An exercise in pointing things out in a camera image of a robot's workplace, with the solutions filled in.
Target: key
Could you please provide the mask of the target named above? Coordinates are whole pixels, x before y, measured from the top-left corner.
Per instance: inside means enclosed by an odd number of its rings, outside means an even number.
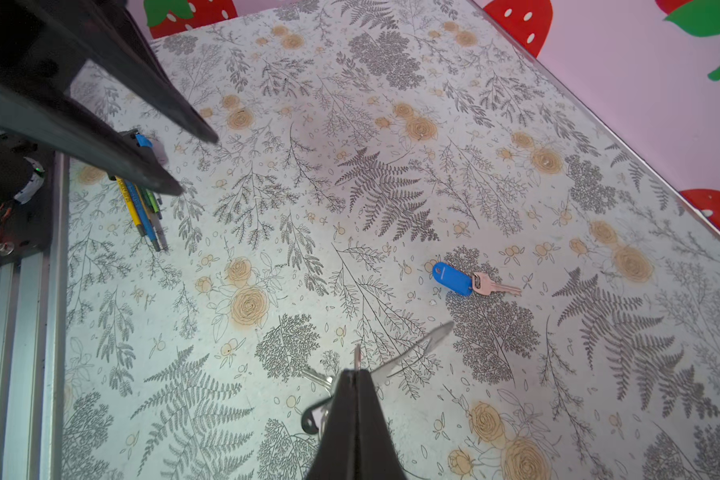
[[[502,285],[501,283],[492,281],[488,274],[483,272],[475,272],[472,274],[472,290],[481,295],[490,295],[493,292],[506,292],[512,295],[523,293],[523,291],[516,286]]]
[[[319,386],[321,386],[322,388],[328,390],[328,393],[331,392],[331,387],[333,385],[333,377],[318,373],[316,370],[314,370],[311,367],[307,367],[304,370],[302,370],[301,376],[306,379],[312,380],[314,383],[316,383]]]

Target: blue pen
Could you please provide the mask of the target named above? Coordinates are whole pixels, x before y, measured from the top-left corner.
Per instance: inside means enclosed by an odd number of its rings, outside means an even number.
[[[134,201],[136,212],[139,214],[142,225],[144,225],[146,235],[150,238],[150,242],[152,242],[152,245],[155,247],[155,252],[159,252],[160,244],[157,242],[157,235],[155,235],[155,229],[152,227],[152,221],[146,214],[146,210],[144,208],[144,201],[139,195],[139,191],[136,189],[136,186],[128,180],[124,179],[123,181],[125,182],[125,186],[128,187],[128,193],[130,194],[131,199]]]

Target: table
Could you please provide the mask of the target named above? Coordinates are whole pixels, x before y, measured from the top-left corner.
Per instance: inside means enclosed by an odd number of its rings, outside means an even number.
[[[158,41],[217,145],[81,73],[185,193],[156,253],[71,167],[65,478],[302,478],[300,371],[450,320],[378,390],[412,478],[720,477],[720,243],[483,15],[311,0]]]

